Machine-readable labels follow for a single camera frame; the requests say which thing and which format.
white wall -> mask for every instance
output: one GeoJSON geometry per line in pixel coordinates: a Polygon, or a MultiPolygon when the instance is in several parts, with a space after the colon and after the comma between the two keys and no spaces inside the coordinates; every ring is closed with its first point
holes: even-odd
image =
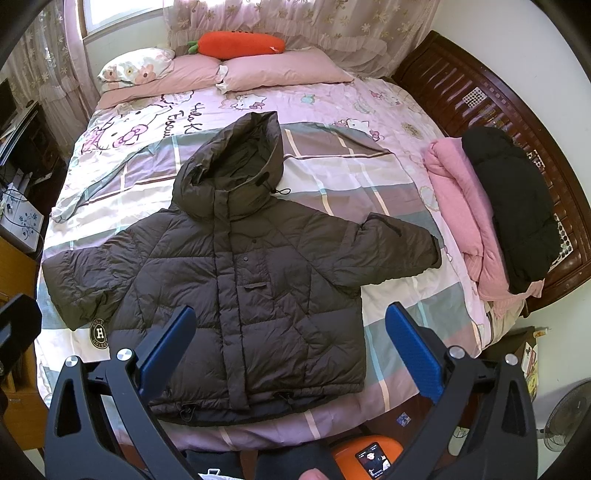
{"type": "Polygon", "coordinates": [[[97,86],[96,76],[102,67],[118,55],[138,48],[166,47],[167,43],[162,10],[138,15],[84,40],[90,73],[97,86]]]}
{"type": "MultiPolygon", "coordinates": [[[[492,69],[527,103],[568,158],[591,196],[591,83],[570,47],[530,0],[441,0],[433,29],[492,69]]],[[[544,424],[573,384],[591,377],[591,282],[519,326],[552,328],[539,341],[540,387],[534,402],[544,424]]],[[[543,444],[540,472],[556,457],[543,444]]]]}

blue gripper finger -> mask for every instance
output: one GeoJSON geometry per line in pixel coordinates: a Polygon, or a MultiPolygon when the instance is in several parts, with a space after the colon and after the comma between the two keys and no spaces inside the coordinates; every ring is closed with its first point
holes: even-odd
{"type": "Polygon", "coordinates": [[[443,395],[444,343],[429,328],[416,324],[395,301],[386,309],[386,331],[421,395],[437,403],[443,395]]]}
{"type": "Polygon", "coordinates": [[[146,403],[159,397],[195,336],[197,317],[192,308],[175,309],[161,329],[152,329],[136,348],[136,382],[146,403]]]}

wooden bed frame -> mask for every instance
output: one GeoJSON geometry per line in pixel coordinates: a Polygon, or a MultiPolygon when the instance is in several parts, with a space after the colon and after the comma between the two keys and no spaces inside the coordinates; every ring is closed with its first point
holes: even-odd
{"type": "Polygon", "coordinates": [[[563,229],[560,262],[523,314],[554,303],[591,277],[591,208],[566,157],[531,109],[489,68],[431,31],[392,76],[448,136],[472,125],[502,128],[542,172],[563,229]]]}

orange chair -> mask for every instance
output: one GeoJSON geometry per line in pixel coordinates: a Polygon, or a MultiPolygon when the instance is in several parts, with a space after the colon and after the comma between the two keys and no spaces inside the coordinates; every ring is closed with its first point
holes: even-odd
{"type": "Polygon", "coordinates": [[[358,437],[332,449],[346,480],[375,480],[401,453],[402,445],[382,435],[358,437]]]}

plaid pattern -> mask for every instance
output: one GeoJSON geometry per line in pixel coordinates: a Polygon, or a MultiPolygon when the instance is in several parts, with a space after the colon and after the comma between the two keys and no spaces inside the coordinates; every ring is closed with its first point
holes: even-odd
{"type": "MultiPolygon", "coordinates": [[[[109,178],[102,180],[99,189],[85,194],[87,198],[80,203],[79,212],[68,220],[69,225],[77,218],[87,220],[76,225],[74,238],[68,239],[68,230],[52,223],[50,233],[54,236],[44,255],[99,245],[122,228],[168,206],[172,182],[182,161],[216,131],[166,137],[122,159],[118,169],[105,176],[109,178]],[[98,221],[102,226],[100,232],[96,231],[98,221]]],[[[436,209],[436,201],[425,193],[429,184],[421,183],[421,172],[413,167],[413,155],[417,154],[401,144],[395,154],[366,133],[327,123],[284,124],[282,133],[284,175],[277,189],[291,190],[282,198],[355,222],[364,221],[370,212],[379,212],[423,226],[438,238],[443,264],[416,277],[362,288],[368,373],[361,393],[340,397],[305,413],[257,424],[208,429],[163,424],[180,449],[295,445],[353,428],[414,395],[416,387],[385,331],[384,312],[394,300],[400,301],[420,325],[433,328],[447,345],[462,345],[470,354],[477,355],[482,342],[487,341],[482,303],[470,290],[462,256],[436,209]]],[[[42,396],[49,401],[56,372],[67,355],[76,353],[85,361],[95,361],[108,358],[109,354],[108,350],[92,346],[87,327],[75,332],[65,328],[48,298],[42,277],[38,301],[44,314],[43,330],[36,341],[39,386],[42,396]]],[[[125,441],[113,405],[108,412],[115,428],[121,427],[118,434],[125,441]]]]}

